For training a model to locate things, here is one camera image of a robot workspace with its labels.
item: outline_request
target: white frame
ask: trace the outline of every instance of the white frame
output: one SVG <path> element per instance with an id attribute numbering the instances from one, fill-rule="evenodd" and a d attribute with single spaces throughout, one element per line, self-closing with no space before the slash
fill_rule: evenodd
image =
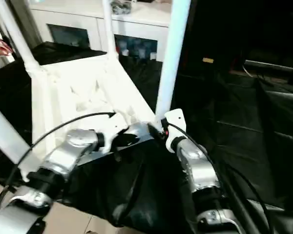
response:
<path id="1" fill-rule="evenodd" d="M 78 59 L 74 61 L 67 62 L 65 66 L 66 69 L 78 69 L 78 66 L 74 65 L 82 63 L 85 65 L 89 64 L 85 67 L 84 74 L 93 75 L 90 72 L 93 71 L 93 61 L 95 61 L 98 65 L 99 73 L 98 77 L 100 77 L 99 85 L 101 85 L 104 91 L 107 93 L 108 100 L 112 101 L 116 110 L 126 115 L 126 111 L 133 112 L 134 116 L 126 116 L 126 117 L 135 117 L 135 120 L 139 122 L 155 122 L 156 120 L 161 120 L 164 117 L 164 114 L 170 110 L 170 104 L 172 99 L 172 94 L 175 85 L 175 79 L 178 69 L 179 58 L 182 49 L 182 43 L 185 33 L 185 28 L 188 20 L 188 12 L 190 8 L 191 0 L 174 0 L 172 5 L 172 13 L 171 13 L 171 22 L 169 27 L 169 35 L 167 39 L 167 49 L 165 52 L 165 60 L 162 67 L 161 81 L 158 93 L 158 100 L 156 106 L 156 117 L 154 113 L 151 111 L 149 106 L 146 104 L 145 100 L 129 78 L 128 74 L 124 71 L 122 66 L 117 60 L 117 53 L 115 49 L 115 38 L 112 29 L 112 17 L 111 17 L 111 6 L 109 0 L 102 0 L 104 7 L 104 16 L 105 16 L 105 28 L 106 28 L 106 37 L 108 42 L 108 53 L 104 56 L 93 57 L 93 58 L 84 58 Z M 0 0 L 0 15 L 2 16 L 2 20 L 7 27 L 28 72 L 29 76 L 32 78 L 32 111 L 33 111 L 33 128 L 35 125 L 38 128 L 40 125 L 44 125 L 46 130 L 50 130 L 54 127 L 53 121 L 53 111 L 52 111 L 52 84 L 55 82 L 55 74 L 50 73 L 47 69 L 48 66 L 57 66 L 57 64 L 50 64 L 47 66 L 40 66 L 38 62 L 34 59 L 28 45 L 25 42 L 23 35 L 19 27 L 17 26 L 13 15 L 5 2 L 5 0 Z M 58 106 L 61 111 L 65 111 L 65 106 Z M 0 122 L 2 122 L 4 126 L 5 135 L 10 135 L 15 133 L 15 130 L 12 126 L 9 126 L 6 119 L 0 115 Z M 15 137 L 11 137 L 10 139 L 5 138 L 0 134 L 0 142 L 4 142 L 0 144 L 0 148 L 4 149 L 6 146 L 11 147 L 16 142 L 19 142 L 21 137 L 18 134 L 14 134 Z M 55 137 L 50 135 L 46 139 L 46 150 L 51 151 L 55 147 Z M 15 155 L 7 153 L 7 156 L 12 161 L 19 161 L 21 155 Z M 26 167 L 27 171 L 23 171 L 24 173 L 29 172 L 28 170 L 35 170 L 35 166 L 29 164 Z"/>

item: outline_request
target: black cable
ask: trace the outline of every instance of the black cable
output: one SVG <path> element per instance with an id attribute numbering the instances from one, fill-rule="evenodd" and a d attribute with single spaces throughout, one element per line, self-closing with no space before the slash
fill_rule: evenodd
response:
<path id="1" fill-rule="evenodd" d="M 266 219 L 267 219 L 267 222 L 268 222 L 268 227 L 269 227 L 269 232 L 270 234 L 273 234 L 274 233 L 274 229 L 273 229 L 273 226 L 272 226 L 272 223 L 271 223 L 271 217 L 269 215 L 269 212 L 267 210 L 267 207 L 265 206 L 265 203 L 264 201 L 262 200 L 262 198 L 260 197 L 260 195 L 258 194 L 258 192 L 256 191 L 256 189 L 254 188 L 254 186 L 250 183 L 250 181 L 240 172 L 238 171 L 237 169 L 235 169 L 234 167 L 232 167 L 231 165 L 227 164 L 227 163 L 224 163 L 224 165 L 229 168 L 230 170 L 232 170 L 233 172 L 237 173 L 248 185 L 248 187 L 252 190 L 252 192 L 255 194 L 259 204 L 261 205 L 263 211 L 264 211 L 264 214 L 266 216 Z"/>
<path id="2" fill-rule="evenodd" d="M 10 185 L 12 184 L 13 180 L 14 180 L 14 175 L 15 173 L 17 172 L 18 170 L 18 167 L 19 165 L 24 161 L 24 159 L 26 158 L 26 156 L 28 155 L 28 153 L 30 151 L 33 150 L 33 148 L 38 145 L 43 139 L 45 139 L 48 135 L 50 135 L 51 133 L 55 132 L 56 130 L 72 123 L 72 122 L 75 122 L 77 120 L 80 120 L 80 119 L 83 119 L 83 118 L 87 118 L 87 117 L 91 117 L 91 116 L 100 116 L 100 115 L 109 115 L 110 117 L 113 116 L 115 113 L 112 113 L 112 112 L 101 112 L 101 113 L 92 113 L 92 114 L 88 114 L 88 115 L 83 115 L 83 116 L 79 116 L 77 118 L 74 118 L 70 121 L 67 121 L 65 123 L 62 123 L 60 124 L 59 126 L 55 127 L 54 129 L 50 130 L 49 132 L 45 133 L 44 135 L 42 135 L 38 140 L 36 140 L 35 143 L 33 143 L 29 149 L 22 155 L 22 157 L 20 158 L 19 162 L 17 164 L 14 165 L 8 179 L 6 180 L 6 183 L 5 183 L 5 187 L 3 189 L 3 191 L 1 192 L 0 194 L 0 205 L 3 201 L 3 198 L 5 197 L 5 195 L 7 194 L 7 192 L 9 191 L 9 187 Z"/>
<path id="3" fill-rule="evenodd" d="M 196 141 L 188 134 L 188 133 L 186 133 L 184 130 L 182 130 L 181 128 L 179 128 L 178 126 L 176 126 L 176 125 L 174 125 L 174 124 L 172 124 L 172 123 L 168 123 L 168 125 L 170 125 L 170 126 L 172 126 L 172 127 L 174 127 L 175 129 L 177 129 L 178 131 L 180 131 L 181 133 L 183 133 L 187 138 L 189 138 L 192 142 L 193 142 L 193 144 L 195 144 L 195 146 L 197 147 L 197 148 L 199 148 L 201 151 L 203 151 L 203 152 L 205 152 L 206 153 L 206 157 L 207 157 L 207 159 L 211 162 L 211 164 L 212 165 L 214 165 L 213 164 L 213 162 L 212 162 L 212 160 L 210 159 L 210 157 L 209 157 L 209 155 L 207 154 L 207 152 L 206 152 L 206 149 L 204 149 L 201 145 L 199 145 L 198 143 L 196 143 Z M 258 194 L 258 192 L 256 191 L 256 189 L 254 188 L 254 186 L 250 183 L 250 181 L 241 173 L 241 172 L 239 172 L 237 169 L 235 169 L 234 167 L 232 167 L 232 166 L 230 166 L 229 164 L 227 164 L 227 163 L 225 163 L 224 162 L 224 165 L 227 167 L 227 168 L 229 168 L 230 170 L 232 170 L 232 171 L 234 171 L 235 173 L 237 173 L 246 183 L 247 183 L 247 185 L 248 185 L 248 187 L 252 190 L 252 192 L 255 194 L 255 196 L 256 196 L 256 198 L 257 198 L 257 200 L 258 200 L 258 202 L 260 203 L 260 205 L 261 205 L 261 207 L 262 207 L 262 209 L 263 209 L 263 211 L 264 211 L 264 214 L 265 214 L 265 216 L 266 216 L 266 219 L 267 219 L 267 222 L 268 222 L 268 227 L 269 227 L 269 232 L 270 232 L 270 234 L 273 234 L 274 233 L 274 229 L 273 229 L 273 227 L 272 227 L 272 223 L 271 223 L 271 218 L 270 218 L 270 215 L 269 215 L 269 213 L 268 213 L 268 210 L 267 210 L 267 207 L 266 207 L 266 205 L 265 205 L 265 203 L 264 203 L 264 201 L 261 199 L 261 197 L 260 197 L 260 195 Z"/>

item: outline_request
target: white cabinet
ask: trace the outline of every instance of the white cabinet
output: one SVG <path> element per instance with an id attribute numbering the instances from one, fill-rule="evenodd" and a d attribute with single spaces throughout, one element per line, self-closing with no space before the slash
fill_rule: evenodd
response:
<path id="1" fill-rule="evenodd" d="M 157 41 L 156 59 L 158 61 L 164 60 L 164 53 L 168 36 L 167 27 L 159 27 L 154 25 L 132 23 L 119 20 L 113 20 L 112 24 L 114 34 Z M 104 19 L 98 19 L 98 28 L 101 38 L 102 50 L 107 51 Z"/>
<path id="2" fill-rule="evenodd" d="M 89 47 L 92 50 L 102 50 L 97 18 L 40 10 L 32 10 L 32 14 L 43 41 L 59 42 L 54 38 L 57 29 L 55 26 L 62 26 L 68 27 L 62 32 L 63 39 L 65 37 L 77 37 L 78 32 L 80 34 L 83 32 L 83 34 L 86 34 Z"/>
<path id="3" fill-rule="evenodd" d="M 43 41 L 76 45 L 75 37 L 83 41 L 86 37 L 91 49 L 107 50 L 102 0 L 44 0 L 29 7 Z M 163 61 L 170 8 L 168 3 L 138 2 L 128 15 L 112 15 L 114 34 L 152 40 L 150 51 L 157 53 L 158 61 Z"/>

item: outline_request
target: cabinet door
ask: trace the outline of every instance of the cabinet door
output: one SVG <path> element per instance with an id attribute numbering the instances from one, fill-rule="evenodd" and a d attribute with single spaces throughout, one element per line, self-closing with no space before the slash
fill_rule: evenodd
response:
<path id="1" fill-rule="evenodd" d="M 104 19 L 98 20 L 98 28 L 101 38 L 102 50 L 107 51 L 107 41 Z M 140 23 L 113 20 L 113 32 L 116 35 L 127 36 L 138 39 L 149 39 L 157 42 L 156 60 L 163 61 L 167 43 L 168 28 Z"/>
<path id="2" fill-rule="evenodd" d="M 96 18 L 40 10 L 32 13 L 43 41 L 102 50 Z"/>

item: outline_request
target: white bracket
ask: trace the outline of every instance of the white bracket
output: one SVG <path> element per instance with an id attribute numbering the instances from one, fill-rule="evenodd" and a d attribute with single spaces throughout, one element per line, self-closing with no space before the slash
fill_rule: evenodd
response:
<path id="1" fill-rule="evenodd" d="M 128 125 L 124 119 L 124 117 L 116 113 L 111 117 L 107 122 L 104 128 L 100 129 L 100 131 L 104 135 L 105 145 L 100 149 L 102 154 L 107 154 L 111 150 L 113 139 L 118 135 L 121 130 L 128 128 Z"/>
<path id="2" fill-rule="evenodd" d="M 186 131 L 187 125 L 184 117 L 184 113 L 181 109 L 175 109 L 172 111 L 168 111 L 165 114 L 165 118 L 168 123 L 172 123 L 177 127 L 181 128 L 182 130 Z M 169 152 L 174 153 L 173 149 L 171 148 L 171 143 L 176 137 L 186 137 L 182 132 L 178 129 L 168 126 L 168 138 L 166 141 L 166 148 Z"/>

